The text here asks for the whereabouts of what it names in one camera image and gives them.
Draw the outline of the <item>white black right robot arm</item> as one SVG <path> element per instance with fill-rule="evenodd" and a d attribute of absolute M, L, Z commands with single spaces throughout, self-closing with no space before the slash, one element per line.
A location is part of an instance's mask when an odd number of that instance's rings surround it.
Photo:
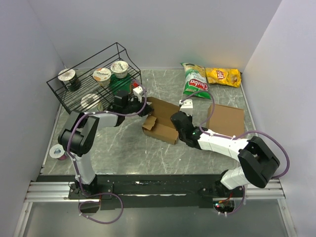
<path fill-rule="evenodd" d="M 239 162 L 239 167 L 225 170 L 212 188 L 220 197 L 228 196 L 233 189 L 252 184 L 265 188 L 279 168 L 280 162 L 268 145 L 258 136 L 251 139 L 225 137 L 207 128 L 199 128 L 184 112 L 170 118 L 187 146 L 225 155 Z"/>

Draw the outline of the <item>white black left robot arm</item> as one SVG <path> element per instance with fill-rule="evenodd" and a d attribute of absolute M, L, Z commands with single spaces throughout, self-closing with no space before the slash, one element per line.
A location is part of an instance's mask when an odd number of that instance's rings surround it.
<path fill-rule="evenodd" d="M 97 175 L 92 168 L 90 150 L 99 128 L 118 127 L 126 117 L 146 116 L 153 111 L 147 104 L 146 90 L 138 86 L 133 96 L 121 90 L 105 111 L 72 111 L 58 137 L 58 143 L 70 156 L 75 169 L 75 185 L 86 198 L 97 195 Z"/>

